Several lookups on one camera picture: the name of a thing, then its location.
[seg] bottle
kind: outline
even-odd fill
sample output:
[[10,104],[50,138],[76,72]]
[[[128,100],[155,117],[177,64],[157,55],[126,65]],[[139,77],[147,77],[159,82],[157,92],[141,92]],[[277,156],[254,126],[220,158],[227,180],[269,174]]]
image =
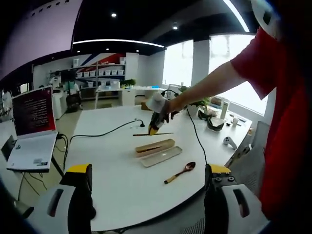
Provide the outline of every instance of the bottle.
[[226,115],[226,112],[229,108],[229,103],[226,102],[226,101],[223,101],[223,106],[222,106],[222,112],[221,112],[221,116],[220,116],[220,119],[224,119],[225,118],[225,115]]

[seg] hand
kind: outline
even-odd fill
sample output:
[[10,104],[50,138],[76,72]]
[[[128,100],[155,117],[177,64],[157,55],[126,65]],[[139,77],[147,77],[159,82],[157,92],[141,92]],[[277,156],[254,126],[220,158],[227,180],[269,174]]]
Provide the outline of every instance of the hand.
[[165,120],[167,123],[169,123],[169,115],[170,118],[173,119],[174,116],[179,113],[184,107],[186,106],[186,103],[183,101],[183,99],[176,97],[170,101],[167,102],[167,108],[165,110]]
[[182,96],[177,96],[176,98],[169,101],[168,112],[179,112],[184,109],[187,103],[184,101]]

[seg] white table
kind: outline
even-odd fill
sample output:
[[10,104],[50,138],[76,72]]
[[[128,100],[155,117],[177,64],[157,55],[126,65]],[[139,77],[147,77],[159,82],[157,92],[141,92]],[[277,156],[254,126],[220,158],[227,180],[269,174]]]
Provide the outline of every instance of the white table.
[[[97,135],[126,122],[141,119],[103,137],[77,137],[70,144],[66,169],[74,164],[91,163],[93,167],[92,198],[97,216],[91,221],[92,231],[106,231],[139,224],[157,217],[181,204],[204,185],[205,160],[196,139],[194,127],[185,113],[178,114],[160,133],[171,135],[132,136],[147,133],[152,112],[140,106],[115,107],[82,111],[74,134]],[[206,122],[194,118],[197,133],[209,163],[225,165],[234,149],[223,144],[230,136],[239,146],[251,121],[243,126],[227,127],[216,133]],[[135,157],[135,147],[172,138],[183,153],[165,162],[145,168]],[[164,180],[180,172],[188,162],[195,161],[193,171],[165,185]]]
[[98,87],[96,90],[96,103],[94,109],[98,106],[98,95],[101,92],[113,92],[118,91],[118,98],[121,102],[122,106],[134,106],[135,105],[135,97],[137,91],[146,91],[148,93],[148,97],[151,96],[151,92],[163,91],[165,89],[162,88],[152,88],[152,87],[143,87],[143,86],[134,86],[131,89],[122,89],[122,88],[110,88],[110,89],[103,89]]

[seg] ceiling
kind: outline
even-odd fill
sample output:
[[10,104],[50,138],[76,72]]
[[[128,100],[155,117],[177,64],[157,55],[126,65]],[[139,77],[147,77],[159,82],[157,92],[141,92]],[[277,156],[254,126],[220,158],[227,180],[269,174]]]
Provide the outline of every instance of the ceiling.
[[[49,0],[24,0],[16,4],[8,1],[7,22],[2,29],[0,52],[5,40],[22,15],[49,2]],[[251,10],[249,0],[231,0],[248,25],[255,33],[258,24]],[[222,0],[84,0],[74,29],[74,42],[90,39],[129,39],[152,42],[164,46],[184,40],[208,39],[211,34],[244,33],[234,14]],[[80,54],[134,52],[151,55],[163,48],[129,42],[90,42],[73,45],[66,51],[29,63],[42,64],[54,59]]]

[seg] wooden spoon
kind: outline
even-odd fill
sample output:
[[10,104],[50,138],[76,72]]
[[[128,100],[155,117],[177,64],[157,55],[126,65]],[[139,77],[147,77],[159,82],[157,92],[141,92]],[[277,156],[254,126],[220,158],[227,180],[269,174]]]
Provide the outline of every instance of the wooden spoon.
[[169,184],[171,181],[173,181],[175,178],[177,178],[179,175],[185,173],[185,172],[190,172],[191,170],[194,169],[196,163],[195,162],[189,162],[188,164],[185,165],[184,169],[182,172],[179,172],[178,174],[175,174],[173,177],[167,179],[164,181],[165,184]]

